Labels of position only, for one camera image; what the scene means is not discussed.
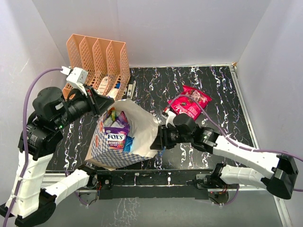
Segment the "pink chips bag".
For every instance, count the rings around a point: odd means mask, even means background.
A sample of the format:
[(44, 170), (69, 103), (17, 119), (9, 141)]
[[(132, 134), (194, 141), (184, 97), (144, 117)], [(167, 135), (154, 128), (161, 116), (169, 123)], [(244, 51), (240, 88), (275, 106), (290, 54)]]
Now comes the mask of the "pink chips bag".
[[(208, 105), (210, 101), (212, 101), (212, 98), (204, 92), (186, 85), (183, 85), (183, 92), (181, 92), (180, 94), (193, 98), (196, 102), (200, 104), (203, 109)], [(198, 105), (192, 99), (184, 96), (176, 99), (171, 105), (170, 109), (176, 115), (186, 113), (194, 120), (196, 120), (202, 112)]]

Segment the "blue checkered paper bag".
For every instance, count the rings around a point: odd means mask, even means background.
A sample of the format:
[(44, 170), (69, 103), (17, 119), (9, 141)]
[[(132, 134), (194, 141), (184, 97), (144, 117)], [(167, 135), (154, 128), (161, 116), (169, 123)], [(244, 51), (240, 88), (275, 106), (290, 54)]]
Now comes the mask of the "blue checkered paper bag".
[(153, 158), (158, 121), (130, 99), (114, 102), (98, 119), (85, 160), (114, 170)]

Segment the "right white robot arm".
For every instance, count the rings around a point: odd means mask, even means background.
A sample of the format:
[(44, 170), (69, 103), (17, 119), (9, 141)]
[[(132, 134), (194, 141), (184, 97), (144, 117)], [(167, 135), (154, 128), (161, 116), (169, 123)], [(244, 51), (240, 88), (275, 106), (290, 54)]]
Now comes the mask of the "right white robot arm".
[(243, 184), (266, 189), (281, 199), (292, 197), (299, 171), (294, 157), (289, 154), (257, 151), (238, 144), (212, 128), (199, 126), (185, 113), (174, 117), (172, 123), (160, 125), (150, 148), (171, 149), (180, 143), (190, 143), (198, 151), (233, 159), (244, 165), (235, 167), (218, 163), (210, 175), (195, 178), (197, 187), (223, 188)]

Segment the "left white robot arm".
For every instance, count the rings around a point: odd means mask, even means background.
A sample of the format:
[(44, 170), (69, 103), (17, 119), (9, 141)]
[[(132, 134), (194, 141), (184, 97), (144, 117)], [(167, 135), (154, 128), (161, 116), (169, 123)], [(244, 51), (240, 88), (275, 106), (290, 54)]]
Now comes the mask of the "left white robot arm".
[(18, 169), (11, 195), (1, 205), (5, 218), (15, 217), (18, 227), (45, 223), (56, 206), (79, 188), (94, 188), (97, 172), (81, 165), (73, 173), (50, 187), (42, 187), (43, 178), (57, 144), (63, 139), (62, 129), (87, 113), (101, 116), (114, 99), (99, 95), (92, 87), (72, 89), (67, 97), (57, 87), (41, 90), (33, 101), (34, 112), (26, 118), (18, 148)]

